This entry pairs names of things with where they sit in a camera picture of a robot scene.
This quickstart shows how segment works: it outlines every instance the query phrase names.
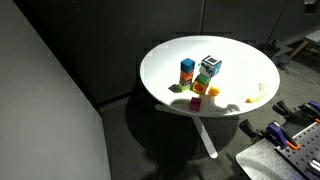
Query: green block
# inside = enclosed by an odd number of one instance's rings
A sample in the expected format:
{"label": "green block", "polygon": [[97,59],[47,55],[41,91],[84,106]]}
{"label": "green block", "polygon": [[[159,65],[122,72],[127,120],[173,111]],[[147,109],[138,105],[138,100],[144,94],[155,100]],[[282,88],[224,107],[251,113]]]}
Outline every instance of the green block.
{"label": "green block", "polygon": [[211,80],[211,78],[208,78],[207,76],[202,75],[202,74],[199,74],[199,75],[197,76],[197,81],[198,81],[199,83],[205,85],[205,86],[209,84],[210,80]]}
{"label": "green block", "polygon": [[183,92],[186,90],[190,90],[190,84],[183,86],[182,84],[179,83],[179,89]]}

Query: black floor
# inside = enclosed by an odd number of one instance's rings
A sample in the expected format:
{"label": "black floor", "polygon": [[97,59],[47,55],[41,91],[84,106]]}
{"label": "black floor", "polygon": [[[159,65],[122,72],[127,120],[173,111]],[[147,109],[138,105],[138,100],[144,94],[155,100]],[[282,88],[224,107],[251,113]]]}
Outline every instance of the black floor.
{"label": "black floor", "polygon": [[239,122],[248,119],[263,129],[273,120],[285,122],[271,109],[279,100],[290,108],[309,100],[320,102],[319,62],[319,56],[300,53],[288,66],[289,75],[279,70],[281,84],[276,96],[253,112],[223,119],[202,118],[219,152],[217,159],[208,157],[190,118],[155,111],[156,101],[138,83],[128,99],[102,108],[112,179],[248,179],[234,160],[250,146]]}

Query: toy block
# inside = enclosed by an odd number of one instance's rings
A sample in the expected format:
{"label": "toy block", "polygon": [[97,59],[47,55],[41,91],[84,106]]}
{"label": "toy block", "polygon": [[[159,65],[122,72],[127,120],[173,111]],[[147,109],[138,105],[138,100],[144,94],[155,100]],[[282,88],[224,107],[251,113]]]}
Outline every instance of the toy block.
{"label": "toy block", "polygon": [[204,94],[208,88],[208,85],[203,85],[198,81],[193,82],[192,90],[198,94]]}
{"label": "toy block", "polygon": [[184,81],[188,81],[192,78],[193,78],[193,71],[191,71],[189,74],[185,73],[184,71],[181,71],[180,79],[183,79]]}
{"label": "toy block", "polygon": [[181,71],[189,74],[191,71],[194,70],[195,61],[186,58],[185,60],[181,61]]}
{"label": "toy block", "polygon": [[189,79],[188,81],[185,81],[183,79],[180,79],[180,84],[182,86],[186,86],[186,85],[191,85],[192,84],[192,79]]}
{"label": "toy block", "polygon": [[184,85],[179,83],[178,87],[182,92],[186,91],[186,90],[190,90],[190,84],[184,86]]}
{"label": "toy block", "polygon": [[191,101],[190,101],[190,107],[189,107],[190,110],[199,112],[200,111],[200,106],[201,106],[201,99],[192,97]]}
{"label": "toy block", "polygon": [[210,86],[209,95],[217,96],[219,93],[220,93],[220,88],[218,88],[216,86]]}
{"label": "toy block", "polygon": [[205,76],[205,75],[203,75],[203,74],[199,74],[199,75],[197,76],[196,80],[197,80],[199,83],[201,83],[201,84],[203,84],[203,85],[206,86],[206,85],[209,84],[211,78],[208,78],[207,76]]}
{"label": "toy block", "polygon": [[222,61],[213,59],[211,56],[207,56],[201,61],[200,74],[212,78],[218,74]]}

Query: blue part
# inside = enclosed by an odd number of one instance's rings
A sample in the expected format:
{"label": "blue part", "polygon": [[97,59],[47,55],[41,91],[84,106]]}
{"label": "blue part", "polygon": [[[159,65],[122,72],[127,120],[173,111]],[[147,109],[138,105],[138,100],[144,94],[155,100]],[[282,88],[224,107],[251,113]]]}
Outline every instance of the blue part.
{"label": "blue part", "polygon": [[215,76],[216,74],[219,73],[220,68],[221,68],[221,64],[222,64],[222,61],[218,62],[217,64],[215,64],[215,65],[213,66],[211,78],[212,78],[213,76]]}
{"label": "blue part", "polygon": [[186,58],[185,60],[181,61],[181,71],[189,74],[194,70],[194,64],[195,62],[189,58]]}
{"label": "blue part", "polygon": [[308,102],[308,104],[320,112],[320,103],[317,103],[315,101],[310,101]]}
{"label": "blue part", "polygon": [[275,124],[269,124],[267,127],[267,131],[276,138],[277,142],[283,146],[287,147],[288,144],[286,142],[286,138],[284,134],[282,133],[282,130],[276,126]]}

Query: table base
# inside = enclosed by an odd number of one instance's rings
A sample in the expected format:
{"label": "table base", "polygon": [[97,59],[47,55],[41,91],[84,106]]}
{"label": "table base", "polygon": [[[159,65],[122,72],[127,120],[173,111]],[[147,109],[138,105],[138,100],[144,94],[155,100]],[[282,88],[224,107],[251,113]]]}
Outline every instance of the table base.
{"label": "table base", "polygon": [[204,146],[206,147],[207,149],[207,152],[209,153],[209,156],[211,158],[217,158],[218,157],[218,152],[216,150],[216,148],[213,146],[212,144],[212,141],[200,119],[199,116],[192,116],[192,115],[188,115],[188,114],[184,114],[184,113],[181,113],[181,112],[178,112],[178,111],[175,111],[171,108],[168,108],[167,106],[164,106],[162,104],[157,104],[155,106],[155,109],[158,110],[158,111],[163,111],[163,112],[167,112],[167,113],[172,113],[172,114],[178,114],[178,115],[182,115],[182,116],[189,116],[192,118],[193,120],[193,123],[195,124],[198,132],[199,132],[199,135],[203,141],[203,144]]}

